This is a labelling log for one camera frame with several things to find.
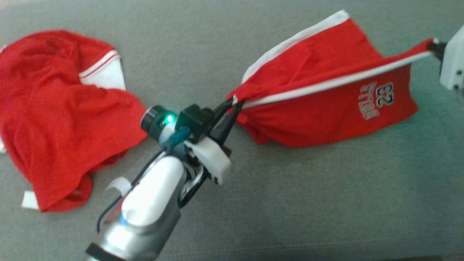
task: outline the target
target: silver robotic arm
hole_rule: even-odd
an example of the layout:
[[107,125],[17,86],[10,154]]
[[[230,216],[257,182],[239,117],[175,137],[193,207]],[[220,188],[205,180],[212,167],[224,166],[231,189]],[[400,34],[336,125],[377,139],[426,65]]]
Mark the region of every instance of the silver robotic arm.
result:
[[[159,140],[162,153],[152,158],[140,181],[103,222],[86,250],[89,260],[158,257],[180,219],[180,209],[206,179],[221,185],[230,171],[230,150],[224,141],[241,109],[233,103],[226,101],[214,111],[192,105],[179,116],[161,106],[147,111],[141,127]],[[216,126],[229,109],[232,113]]]

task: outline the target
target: red garment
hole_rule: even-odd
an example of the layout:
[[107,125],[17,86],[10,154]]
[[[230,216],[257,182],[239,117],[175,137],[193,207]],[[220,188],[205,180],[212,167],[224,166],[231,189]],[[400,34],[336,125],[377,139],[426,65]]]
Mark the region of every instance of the red garment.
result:
[[0,52],[0,136],[40,211],[84,204],[89,175],[146,136],[134,95],[81,83],[116,58],[111,45],[67,31],[35,33]]
[[305,147],[366,135],[417,111],[410,67],[429,54],[429,41],[384,58],[340,11],[263,55],[229,97],[246,101],[238,122],[257,143]]

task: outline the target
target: black cable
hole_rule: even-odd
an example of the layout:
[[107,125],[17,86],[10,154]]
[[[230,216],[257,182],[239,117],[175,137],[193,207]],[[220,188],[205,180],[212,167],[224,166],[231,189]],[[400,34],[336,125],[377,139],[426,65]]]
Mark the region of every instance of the black cable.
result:
[[[160,155],[161,153],[163,153],[164,151],[166,150],[165,147],[161,148],[161,150],[159,150],[158,152],[156,152],[153,157],[151,157],[151,159],[147,162],[147,164],[145,164],[145,166],[143,166],[143,169],[140,171],[140,173],[134,178],[134,180],[130,183],[130,185],[132,187],[134,187],[137,182],[139,182],[140,178],[142,177],[142,175],[145,173],[145,171],[148,169],[148,167],[151,165],[151,163],[153,163],[153,161],[155,161]],[[108,211],[110,211],[114,206],[116,206],[116,204],[122,199],[122,195],[120,195],[119,197],[117,197],[102,213],[101,215],[98,217],[98,220],[97,220],[97,233],[100,233],[100,223],[102,222],[102,219],[103,217],[106,215],[106,213],[108,213]]]

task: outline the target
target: red stripe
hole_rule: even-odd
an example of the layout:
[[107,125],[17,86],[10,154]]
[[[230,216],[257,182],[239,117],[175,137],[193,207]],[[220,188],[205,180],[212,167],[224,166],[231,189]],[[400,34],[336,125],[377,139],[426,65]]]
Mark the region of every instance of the red stripe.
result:
[[102,66],[104,66],[105,64],[108,63],[109,60],[113,59],[113,57],[117,56],[118,54],[113,54],[113,56],[109,57],[104,63],[102,63],[99,67],[97,67],[95,70],[91,71],[90,73],[88,73],[87,75],[85,76],[82,76],[81,78],[85,78],[85,77],[88,77],[90,76],[91,74],[93,74],[95,71],[97,71],[98,69],[100,69]]

